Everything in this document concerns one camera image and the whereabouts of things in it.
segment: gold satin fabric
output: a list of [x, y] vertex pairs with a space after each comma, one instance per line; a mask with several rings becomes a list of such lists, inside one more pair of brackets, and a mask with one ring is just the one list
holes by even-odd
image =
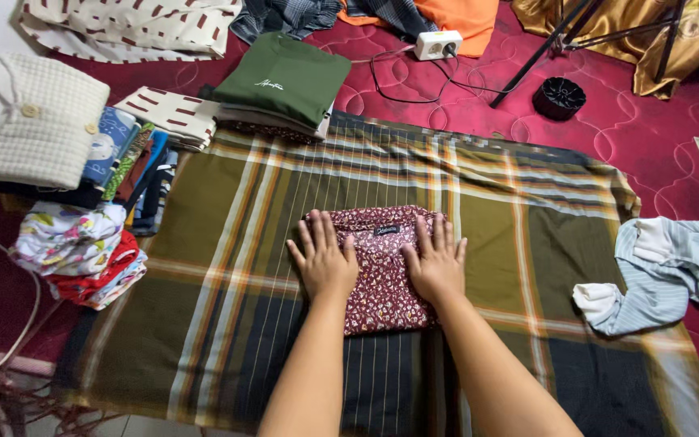
[[[564, 15], [568, 15], [578, 1], [563, 0]], [[574, 41], [659, 21], [666, 10], [672, 12], [675, 6], [676, 0], [605, 0]], [[525, 30], [546, 36], [557, 24], [559, 0], [513, 0], [512, 9]], [[667, 100], [681, 80], [699, 67], [699, 0], [685, 3], [665, 75], [657, 84], [654, 76], [666, 38], [667, 30], [655, 29], [589, 49], [636, 64], [633, 93], [652, 94]]]

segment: pink quilted mattress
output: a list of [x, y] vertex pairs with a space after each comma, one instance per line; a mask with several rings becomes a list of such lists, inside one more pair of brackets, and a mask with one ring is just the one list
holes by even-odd
[[[386, 30], [340, 21], [331, 30], [309, 36], [306, 42], [352, 60], [404, 46]], [[502, 2], [485, 55], [481, 59], [461, 59], [455, 78], [500, 89], [542, 42], [543, 38], [525, 34], [509, 5]], [[55, 57], [110, 84], [110, 102], [116, 103], [142, 85], [196, 95], [201, 85], [216, 85], [227, 76], [246, 48], [245, 43], [230, 35], [226, 58], [221, 61], [107, 65], [64, 55]], [[699, 220], [699, 152], [693, 142], [693, 137], [699, 136], [699, 76], [687, 79], [671, 101], [663, 102], [632, 95], [633, 70], [633, 65], [613, 58], [578, 51], [543, 62], [493, 110], [488, 103], [496, 96], [494, 93], [455, 85], [449, 85], [436, 104], [386, 100], [376, 93], [369, 66], [355, 64], [335, 107], [352, 114], [436, 129], [482, 136], [497, 133], [516, 141], [572, 148], [626, 172], [642, 199], [643, 216]], [[587, 104], [570, 121], [549, 121], [536, 114], [530, 103], [543, 79], [556, 75], [581, 85], [587, 94]], [[378, 64], [377, 76], [386, 94], [412, 100], [432, 98], [445, 79], [436, 66], [405, 55]], [[14, 239], [13, 233], [5, 233], [0, 241], [12, 241], [6, 238]], [[29, 308], [32, 299], [30, 293], [11, 294], [7, 312], [24, 313], [23, 308]], [[54, 363], [67, 330], [76, 320], [75, 309], [68, 305], [58, 313], [59, 319], [40, 333], [26, 348], [25, 355]], [[691, 306], [684, 322], [699, 353], [699, 308]], [[0, 350], [16, 335], [17, 332], [0, 332]]]

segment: clothing label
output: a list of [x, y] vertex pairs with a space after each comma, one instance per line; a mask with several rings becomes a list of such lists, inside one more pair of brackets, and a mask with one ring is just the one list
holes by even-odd
[[379, 226], [374, 229], [374, 236], [397, 234], [401, 232], [401, 225]]
[[266, 80], [264, 80], [264, 81], [262, 81], [262, 82], [258, 82], [257, 85], [260, 85], [260, 86], [263, 86], [263, 87], [270, 86], [270, 87], [276, 88], [276, 89], [283, 89], [283, 88], [282, 88], [282, 85], [280, 85], [280, 84], [278, 84], [278, 83], [272, 83], [272, 82], [271, 82], [270, 80], [268, 80], [268, 79], [266, 79]]

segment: hand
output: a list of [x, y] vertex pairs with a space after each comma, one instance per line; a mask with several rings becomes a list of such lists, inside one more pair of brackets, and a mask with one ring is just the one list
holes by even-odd
[[345, 305], [360, 271], [355, 259], [355, 237], [350, 235], [346, 238], [342, 253], [336, 242], [330, 214], [313, 209], [308, 219], [314, 239], [309, 235], [306, 222], [298, 222], [306, 256], [298, 250], [293, 240], [287, 240], [287, 248], [301, 271], [306, 292], [313, 303], [317, 299], [337, 299]]
[[415, 228], [420, 255], [409, 243], [404, 243], [401, 251], [417, 293], [436, 307], [445, 299], [465, 295], [463, 264], [468, 239], [460, 240], [455, 250], [452, 223], [444, 224], [441, 213], [433, 220], [432, 242], [425, 219], [420, 215]]

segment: electrical outlet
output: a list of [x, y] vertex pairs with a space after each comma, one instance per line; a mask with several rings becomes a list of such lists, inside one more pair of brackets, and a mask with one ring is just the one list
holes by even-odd
[[463, 37], [456, 30], [442, 30], [440, 32], [422, 32], [417, 36], [417, 45], [414, 47], [414, 55], [421, 61], [430, 59], [441, 59], [442, 57], [452, 57], [444, 51], [444, 47], [450, 43], [454, 44], [454, 51], [457, 53]]

